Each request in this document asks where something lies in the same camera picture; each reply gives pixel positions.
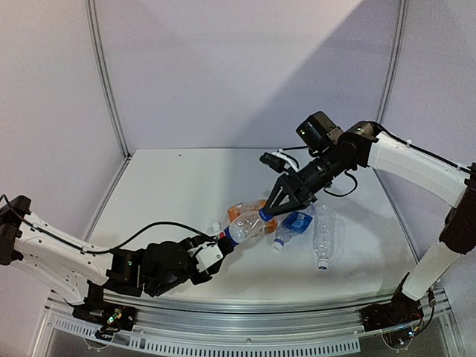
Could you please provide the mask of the Pepsi bottle blue label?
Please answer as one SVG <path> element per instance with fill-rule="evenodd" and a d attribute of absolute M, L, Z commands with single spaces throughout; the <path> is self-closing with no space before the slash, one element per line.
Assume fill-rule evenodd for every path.
<path fill-rule="evenodd" d="M 251 238 L 265 236 L 268 224 L 272 220 L 264 222 L 261 220 L 258 210 L 251 210 L 239 215 L 217 237 L 219 239 L 227 239 L 232 246 L 240 245 Z"/>

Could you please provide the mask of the blue Pepsi bottle cap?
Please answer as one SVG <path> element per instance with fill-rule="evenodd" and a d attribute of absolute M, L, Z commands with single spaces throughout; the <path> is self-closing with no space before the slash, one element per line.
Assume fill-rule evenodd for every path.
<path fill-rule="evenodd" d="M 258 210 L 258 214 L 261 220 L 263 220 L 264 222 L 269 222 L 270 220 L 274 218 L 272 214 L 266 213 L 263 209 Z"/>

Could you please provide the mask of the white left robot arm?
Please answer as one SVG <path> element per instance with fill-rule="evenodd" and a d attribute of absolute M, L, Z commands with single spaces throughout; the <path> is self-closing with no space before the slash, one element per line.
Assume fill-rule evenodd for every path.
<path fill-rule="evenodd" d="M 97 247 L 40 219 L 25 196 L 1 200 L 1 264 L 34 276 L 71 305 L 81 304 L 95 323 L 105 322 L 111 312 L 107 302 L 87 295 L 94 287 L 158 297 L 187 281 L 206 283 L 236 245 L 226 232 L 210 237 L 194 231 L 180 242 L 150 243 L 137 250 L 123 243 Z"/>

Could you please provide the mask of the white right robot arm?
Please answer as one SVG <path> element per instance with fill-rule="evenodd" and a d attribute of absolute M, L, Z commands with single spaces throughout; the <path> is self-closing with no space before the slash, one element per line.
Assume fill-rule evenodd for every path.
<path fill-rule="evenodd" d="M 304 167 L 295 168 L 284 151 L 260 157 L 279 175 L 263 208 L 266 219 L 309 206 L 334 179 L 358 168 L 398 179 L 424 203 L 448 209 L 437 241 L 401 282 L 397 298 L 385 307 L 390 324 L 402 323 L 412 314 L 413 301 L 475 249 L 475 166 L 455 164 L 374 121 L 341 129 L 324 112 L 316 112 L 296 133 L 312 156 Z"/>

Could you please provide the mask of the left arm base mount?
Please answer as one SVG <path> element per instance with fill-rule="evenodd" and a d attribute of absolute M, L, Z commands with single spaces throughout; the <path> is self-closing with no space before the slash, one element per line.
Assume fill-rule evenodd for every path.
<path fill-rule="evenodd" d="M 132 306 L 106 302 L 103 299 L 103 287 L 89 280 L 87 286 L 87 295 L 83 303 L 74 305 L 73 317 L 98 325 L 94 336 L 102 341 L 111 341 L 120 331 L 132 331 L 138 310 Z"/>

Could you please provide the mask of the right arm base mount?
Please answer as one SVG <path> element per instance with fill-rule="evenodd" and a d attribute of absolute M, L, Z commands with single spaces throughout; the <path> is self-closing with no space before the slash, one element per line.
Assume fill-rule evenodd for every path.
<path fill-rule="evenodd" d="M 373 303 L 358 311 L 365 332 L 387 329 L 417 321 L 415 327 L 410 327 L 406 331 L 398 332 L 395 330 L 382 334 L 383 341 L 388 347 L 392 348 L 408 346 L 414 338 L 421 335 L 428 328 L 434 317 L 436 299 L 433 290 L 428 289 L 426 291 L 431 314 L 428 320 L 425 321 L 420 300 L 411 300 L 403 294 L 402 287 L 404 282 L 405 278 L 397 286 L 388 303 Z"/>

